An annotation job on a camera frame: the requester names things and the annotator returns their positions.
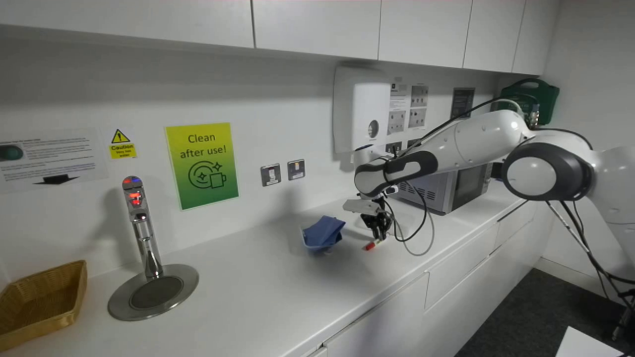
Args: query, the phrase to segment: tap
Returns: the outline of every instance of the tap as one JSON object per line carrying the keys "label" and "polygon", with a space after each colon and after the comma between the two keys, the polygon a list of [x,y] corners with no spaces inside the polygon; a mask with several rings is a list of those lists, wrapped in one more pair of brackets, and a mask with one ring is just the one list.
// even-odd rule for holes
{"label": "tap", "polygon": [[159,258],[147,197],[143,191],[143,181],[139,177],[128,177],[124,179],[122,189],[135,231],[145,278],[157,280],[163,276],[163,266]]}

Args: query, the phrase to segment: light switch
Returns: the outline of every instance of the light switch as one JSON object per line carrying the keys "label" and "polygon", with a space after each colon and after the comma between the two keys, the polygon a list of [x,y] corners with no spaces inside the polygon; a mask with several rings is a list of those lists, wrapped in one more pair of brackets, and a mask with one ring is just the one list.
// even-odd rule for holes
{"label": "light switch", "polygon": [[288,173],[288,177],[290,177],[290,181],[300,181],[300,179],[304,179],[306,177],[306,165],[304,165],[304,161],[290,161],[288,165],[286,165],[286,173]]}
{"label": "light switch", "polygon": [[280,185],[282,181],[280,165],[260,167],[260,179],[262,179],[262,187]]}

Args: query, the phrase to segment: cabinet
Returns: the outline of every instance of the cabinet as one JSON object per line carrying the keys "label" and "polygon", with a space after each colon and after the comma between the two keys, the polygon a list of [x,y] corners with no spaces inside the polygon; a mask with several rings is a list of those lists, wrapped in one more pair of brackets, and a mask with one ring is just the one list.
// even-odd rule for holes
{"label": "cabinet", "polygon": [[378,60],[382,0],[253,0],[257,48]]}
{"label": "cabinet", "polygon": [[554,219],[524,205],[326,342],[330,357],[453,357],[542,256]]}
{"label": "cabinet", "polygon": [[419,318],[425,312],[427,276],[419,276],[397,296],[368,312],[326,344],[330,357],[399,357],[419,342]]}
{"label": "cabinet", "polygon": [[463,68],[473,0],[384,0],[380,60]]}
{"label": "cabinet", "polygon": [[556,32],[560,0],[526,0],[514,74],[544,74]]}
{"label": "cabinet", "polygon": [[524,0],[475,0],[465,68],[512,72],[522,12]]}
{"label": "cabinet", "polygon": [[255,48],[251,0],[3,0],[0,24]]}

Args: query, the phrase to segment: drip tray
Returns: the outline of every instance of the drip tray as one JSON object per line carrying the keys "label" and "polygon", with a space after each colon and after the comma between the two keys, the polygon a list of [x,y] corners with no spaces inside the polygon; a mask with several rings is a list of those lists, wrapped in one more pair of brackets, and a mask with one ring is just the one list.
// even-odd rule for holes
{"label": "drip tray", "polygon": [[163,276],[147,280],[139,274],[110,300],[108,312],[122,322],[139,322],[181,306],[197,288],[199,274],[191,266],[163,266]]}

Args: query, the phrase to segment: faucet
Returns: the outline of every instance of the faucet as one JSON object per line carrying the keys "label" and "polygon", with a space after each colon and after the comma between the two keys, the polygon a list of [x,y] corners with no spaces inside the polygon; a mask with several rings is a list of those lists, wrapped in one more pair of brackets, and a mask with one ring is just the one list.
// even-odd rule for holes
{"label": "faucet", "polygon": [[116,320],[137,322],[181,306],[199,286],[199,272],[185,264],[161,266],[143,181],[139,177],[128,177],[122,189],[135,231],[143,272],[116,290],[108,302],[108,312]]}
{"label": "faucet", "polygon": [[149,213],[147,197],[143,191],[143,181],[139,177],[128,177],[124,179],[122,189],[128,203],[130,219],[135,231],[145,278],[157,280],[163,276],[163,266],[159,260],[159,248],[157,248],[153,223],[149,217],[151,213]]}

